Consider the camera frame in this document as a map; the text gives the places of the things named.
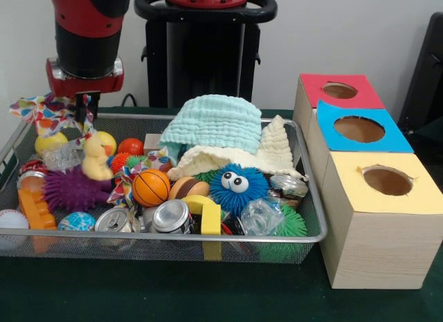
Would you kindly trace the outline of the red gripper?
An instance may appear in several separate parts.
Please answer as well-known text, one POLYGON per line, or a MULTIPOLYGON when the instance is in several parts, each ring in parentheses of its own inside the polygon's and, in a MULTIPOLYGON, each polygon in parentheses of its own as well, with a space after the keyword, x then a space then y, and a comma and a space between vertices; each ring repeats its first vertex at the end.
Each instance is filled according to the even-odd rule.
POLYGON ((124 81, 123 62, 117 57, 114 62, 114 68, 109 75, 102 78, 86 79, 75 77, 64 72, 56 57, 46 60, 46 74, 48 84, 52 94, 55 97, 75 96, 75 121, 83 124, 84 122, 84 100, 86 94, 86 115, 87 122, 92 127, 98 113, 98 93, 113 93, 120 91, 124 81))

